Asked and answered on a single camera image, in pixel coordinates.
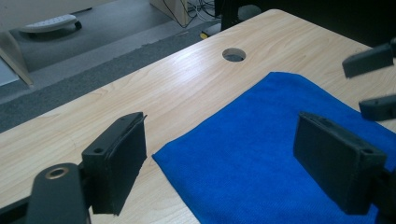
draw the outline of table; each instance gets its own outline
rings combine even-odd
[[[242,49],[239,63],[223,59]],[[346,79],[341,62],[368,49],[280,10],[270,10],[0,134],[0,207],[30,194],[35,175],[80,153],[117,118],[143,111],[146,159],[119,217],[97,223],[196,223],[150,157],[271,71],[301,74],[344,103],[396,92],[394,67]],[[382,123],[396,132],[396,121]]]

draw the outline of floor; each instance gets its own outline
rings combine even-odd
[[[35,38],[11,31],[35,84],[27,86],[18,80],[0,87],[0,104],[185,31],[149,0],[117,0],[74,15],[82,23],[81,30],[72,26]],[[196,18],[187,29],[202,22]]]

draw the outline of black device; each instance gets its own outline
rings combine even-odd
[[[119,215],[146,159],[142,112],[117,119],[83,152],[82,163],[51,166],[36,177],[30,197],[0,209],[0,223],[91,223]]]
[[[387,155],[321,116],[301,112],[294,157],[348,215],[365,215],[373,203],[378,224],[396,223],[396,169]]]
[[[343,61],[343,68],[346,77],[355,77],[392,66],[393,58],[396,58],[396,37],[389,43],[346,58]],[[359,102],[359,107],[365,119],[377,121],[396,119],[396,94],[363,100]]]

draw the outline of cable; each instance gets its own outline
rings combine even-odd
[[[170,7],[168,6],[168,4],[166,3],[165,0],[163,0],[163,3],[165,4],[166,8],[168,8],[169,12],[172,14],[172,16],[174,17],[175,21],[178,23],[178,25],[182,28],[186,28],[187,26],[190,25],[190,23],[195,19],[195,18],[199,18],[201,21],[217,21],[220,18],[216,17],[215,15],[211,14],[210,12],[208,12],[208,10],[214,10],[215,8],[215,3],[214,1],[211,2],[206,2],[205,0],[195,0],[195,5],[192,4],[191,2],[188,2],[188,6],[186,7],[183,0],[179,0],[180,3],[183,5],[184,11],[186,12],[186,14],[191,18],[191,20],[185,24],[182,25],[180,23],[180,21],[177,19],[176,15],[173,13],[173,11],[170,9]],[[208,19],[205,16],[202,15],[201,11],[203,11],[206,16],[211,17],[212,19]]]

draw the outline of round hole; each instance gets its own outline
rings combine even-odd
[[[367,149],[367,148],[364,149],[363,152],[367,153],[367,154],[373,154],[374,153],[371,149]]]
[[[226,49],[223,51],[223,58],[229,62],[242,62],[246,57],[246,53],[241,49]]]
[[[102,148],[96,148],[93,150],[94,153],[102,153],[104,150]]]
[[[69,172],[67,167],[58,167],[46,173],[47,179],[57,179],[66,175]]]

